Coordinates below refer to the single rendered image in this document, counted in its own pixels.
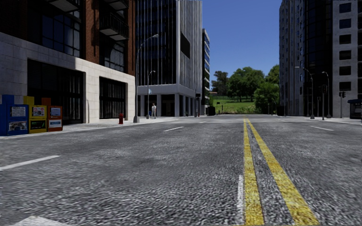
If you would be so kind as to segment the traffic light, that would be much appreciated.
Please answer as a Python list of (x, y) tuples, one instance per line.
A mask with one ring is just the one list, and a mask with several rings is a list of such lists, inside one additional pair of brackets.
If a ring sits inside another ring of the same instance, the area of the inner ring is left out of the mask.
[(322, 87), (322, 120), (325, 118), (325, 94), (327, 92), (327, 85), (323, 84)]
[(199, 117), (199, 101), (201, 94), (199, 92), (195, 92), (195, 117)]
[(343, 98), (345, 98), (346, 92), (340, 91), (339, 96), (340, 96), (340, 118), (343, 118)]

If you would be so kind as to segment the grey street lamp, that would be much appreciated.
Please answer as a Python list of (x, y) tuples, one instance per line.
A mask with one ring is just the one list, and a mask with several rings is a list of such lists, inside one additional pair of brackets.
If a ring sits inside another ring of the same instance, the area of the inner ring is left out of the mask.
[(303, 69), (304, 71), (307, 71), (308, 74), (310, 75), (311, 89), (312, 89), (312, 101), (311, 101), (312, 108), (311, 108), (310, 119), (315, 119), (315, 116), (314, 116), (314, 103), (313, 103), (314, 94), (313, 94), (313, 77), (312, 77), (312, 74), (308, 71), (307, 68), (304, 68), (304, 67), (301, 67), (301, 66), (295, 66), (295, 68)]
[(328, 103), (328, 114), (327, 114), (327, 118), (330, 119), (331, 115), (330, 115), (330, 93), (329, 93), (330, 92), (330, 86), (329, 86), (330, 83), (329, 83), (329, 75), (325, 71), (323, 71), (322, 73), (327, 76), (327, 91), (326, 91), (327, 95), (328, 95), (328, 101), (327, 101), (327, 103)]
[(149, 77), (150, 77), (150, 75), (152, 74), (152, 73), (154, 73), (154, 72), (156, 72), (156, 71), (154, 71), (154, 70), (152, 70), (152, 71), (150, 71), (149, 72), (149, 74), (148, 74), (148, 81), (147, 81), (147, 116), (146, 116), (146, 118), (147, 119), (149, 119), (150, 118), (150, 115), (149, 115), (149, 94), (150, 94), (150, 89), (149, 89)]
[(152, 39), (152, 38), (158, 38), (159, 37), (159, 34), (155, 34), (147, 39), (145, 39), (141, 45), (138, 47), (138, 50), (137, 50), (137, 54), (136, 54), (136, 68), (135, 68), (135, 116), (133, 118), (133, 123), (139, 123), (140, 122), (140, 119), (139, 119), (139, 116), (138, 116), (138, 58), (139, 58), (139, 52), (142, 48), (142, 46), (146, 43), (146, 41), (148, 41), (149, 39)]

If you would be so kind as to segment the pale concrete building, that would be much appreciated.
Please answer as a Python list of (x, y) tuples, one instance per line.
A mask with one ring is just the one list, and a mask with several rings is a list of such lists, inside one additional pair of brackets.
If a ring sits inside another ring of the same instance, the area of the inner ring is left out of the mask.
[(203, 74), (202, 74), (202, 99), (201, 99), (201, 107), (202, 114), (208, 115), (208, 107), (209, 107), (209, 95), (210, 95), (210, 39), (206, 32), (206, 29), (202, 29), (202, 66), (203, 66)]

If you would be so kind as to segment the glass tower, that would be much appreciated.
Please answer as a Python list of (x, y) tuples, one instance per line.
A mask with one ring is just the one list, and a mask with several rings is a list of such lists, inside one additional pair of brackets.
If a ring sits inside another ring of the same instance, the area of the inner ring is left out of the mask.
[(202, 93), (202, 1), (137, 0), (136, 48), (139, 52), (138, 116), (156, 105), (157, 116), (194, 116), (195, 92)]

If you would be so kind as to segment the trees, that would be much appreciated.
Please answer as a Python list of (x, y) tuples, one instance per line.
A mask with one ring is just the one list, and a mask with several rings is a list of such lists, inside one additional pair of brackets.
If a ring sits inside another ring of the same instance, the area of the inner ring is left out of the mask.
[(214, 106), (217, 114), (277, 114), (281, 106), (279, 65), (274, 65), (267, 75), (244, 67), (231, 76), (216, 71), (214, 77), (209, 106)]

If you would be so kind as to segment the orange newspaper box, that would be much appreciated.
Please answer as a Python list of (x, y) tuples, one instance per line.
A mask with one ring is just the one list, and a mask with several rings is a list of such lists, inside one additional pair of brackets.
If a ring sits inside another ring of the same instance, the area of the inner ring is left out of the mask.
[(63, 130), (63, 108), (62, 106), (51, 105), (51, 98), (43, 97), (42, 105), (47, 106), (47, 129), (48, 132)]

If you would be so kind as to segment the red brick building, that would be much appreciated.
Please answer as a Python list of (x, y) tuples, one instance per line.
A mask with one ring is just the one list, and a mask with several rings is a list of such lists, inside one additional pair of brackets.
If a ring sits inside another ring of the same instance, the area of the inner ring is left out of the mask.
[(50, 98), (64, 124), (135, 114), (135, 1), (0, 0), (0, 103)]

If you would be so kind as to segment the yellow newspaper box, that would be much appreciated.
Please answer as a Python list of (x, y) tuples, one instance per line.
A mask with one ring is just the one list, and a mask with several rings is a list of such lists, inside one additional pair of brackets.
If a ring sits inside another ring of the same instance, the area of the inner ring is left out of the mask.
[(29, 133), (47, 132), (47, 106), (35, 105), (30, 96), (24, 96), (23, 102), (29, 108)]

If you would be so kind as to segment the grey concrete tower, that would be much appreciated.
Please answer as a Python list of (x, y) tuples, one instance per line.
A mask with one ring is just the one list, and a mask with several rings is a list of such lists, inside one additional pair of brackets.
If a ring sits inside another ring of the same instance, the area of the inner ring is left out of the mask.
[(322, 117), (322, 85), (330, 83), (330, 115), (350, 117), (362, 99), (362, 0), (282, 0), (279, 9), (280, 104), (284, 115)]

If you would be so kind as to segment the blue newspaper box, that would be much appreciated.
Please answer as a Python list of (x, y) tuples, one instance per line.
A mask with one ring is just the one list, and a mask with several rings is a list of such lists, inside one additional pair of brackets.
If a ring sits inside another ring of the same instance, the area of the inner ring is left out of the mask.
[(29, 105), (15, 104), (14, 95), (2, 95), (0, 136), (28, 134)]

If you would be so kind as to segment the blue booth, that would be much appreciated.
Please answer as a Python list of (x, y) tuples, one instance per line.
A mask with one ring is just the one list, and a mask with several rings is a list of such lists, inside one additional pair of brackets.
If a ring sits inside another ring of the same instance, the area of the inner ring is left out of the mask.
[(350, 104), (350, 119), (361, 119), (362, 116), (362, 99), (350, 99), (347, 101)]

